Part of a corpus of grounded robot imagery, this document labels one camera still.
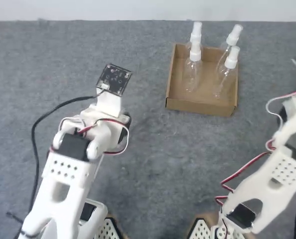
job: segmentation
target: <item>clear plastic bottle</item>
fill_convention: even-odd
[[[193,41],[189,57],[186,59],[183,66],[182,82],[186,91],[192,92],[198,88],[201,79],[201,70],[200,42]]]
[[[191,46],[192,46],[193,41],[198,41],[200,43],[200,50],[202,51],[201,29],[202,29],[202,22],[195,21],[193,23],[193,29],[192,29],[192,32],[190,35],[190,40],[186,43],[187,57],[189,56],[189,52],[191,50]]]
[[[232,46],[229,56],[221,69],[218,69],[217,77],[214,84],[213,94],[218,99],[229,99],[229,91],[236,79],[236,65],[240,48]]]
[[[239,40],[240,33],[242,31],[243,27],[239,24],[234,25],[232,32],[228,35],[226,41],[224,41],[220,45],[220,49],[224,50],[224,53],[220,57],[220,60],[216,67],[216,72],[220,71],[220,69],[224,68],[225,60],[227,59],[227,56],[230,53],[231,47],[235,46]]]

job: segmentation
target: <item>white spray nozzle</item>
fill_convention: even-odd
[[[228,45],[235,46],[237,44],[242,29],[243,27],[240,24],[234,25],[232,32],[228,35],[226,40]]]
[[[200,42],[199,41],[193,41],[191,44],[190,60],[191,61],[200,61],[201,60],[201,50],[200,50]]]
[[[224,63],[224,66],[229,69],[234,69],[238,62],[239,52],[240,52],[240,48],[238,46],[231,47],[230,54],[227,57]]]
[[[190,42],[193,42],[193,41],[201,42],[201,28],[202,28],[202,22],[195,21],[193,23],[193,29],[190,35]]]

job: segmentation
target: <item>perforated plate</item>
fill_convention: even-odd
[[[99,229],[98,234],[94,237],[94,239],[122,239],[119,237],[117,233],[117,229],[115,228],[111,219],[106,218],[104,221],[104,225]]]
[[[224,225],[222,225],[220,228],[217,230],[217,238],[218,239],[224,239],[226,235],[226,228]],[[245,237],[236,231],[233,231],[233,233],[230,233],[228,231],[227,239],[245,239]]]
[[[203,219],[197,221],[189,239],[210,239],[210,229]]]
[[[296,161],[283,158],[272,171],[272,177],[283,185],[291,185],[296,181]]]
[[[214,228],[217,232],[217,239],[224,239],[226,228],[224,225],[220,228]],[[203,219],[199,219],[195,224],[189,239],[211,239],[211,231]],[[233,233],[228,232],[227,239],[245,239],[245,237],[236,231]]]

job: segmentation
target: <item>robotic arm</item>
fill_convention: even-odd
[[[131,118],[121,113],[121,96],[130,77],[130,71],[107,65],[97,83],[97,104],[61,121],[19,239],[36,238],[41,232],[42,239],[93,239],[98,233],[108,210],[86,197],[104,154],[117,155],[128,146]],[[113,151],[125,136],[124,149]],[[62,199],[64,187],[69,189]]]
[[[255,173],[244,179],[230,192],[219,213],[218,225],[211,228],[211,238],[235,238],[233,231],[246,234],[261,232],[288,205],[296,192],[296,148],[288,142],[296,140],[296,95],[284,102],[286,123],[273,136],[274,150]],[[259,213],[244,202],[262,202]]]

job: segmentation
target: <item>open cardboard box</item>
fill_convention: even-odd
[[[183,65],[187,52],[185,45],[175,44],[170,63],[166,108],[214,116],[231,116],[238,101],[238,73],[235,84],[229,91],[228,99],[217,99],[212,94],[215,68],[222,54],[223,51],[218,48],[203,48],[202,79],[198,89],[187,92],[182,85]]]

